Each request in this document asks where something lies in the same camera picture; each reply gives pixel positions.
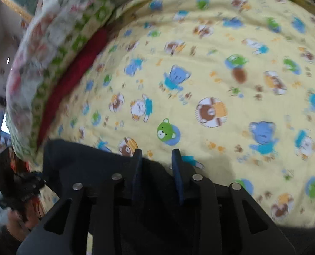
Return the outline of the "person left hand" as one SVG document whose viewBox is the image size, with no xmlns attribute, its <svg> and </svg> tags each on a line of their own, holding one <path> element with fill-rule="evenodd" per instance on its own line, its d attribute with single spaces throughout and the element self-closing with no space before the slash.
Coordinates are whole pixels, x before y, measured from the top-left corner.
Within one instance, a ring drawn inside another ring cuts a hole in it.
<svg viewBox="0 0 315 255">
<path fill-rule="evenodd" d="M 25 220 L 16 210 L 8 210 L 6 228 L 10 235 L 22 242 L 30 231 L 36 227 L 43 217 L 44 211 L 37 199 L 31 199 L 25 204 Z"/>
</svg>

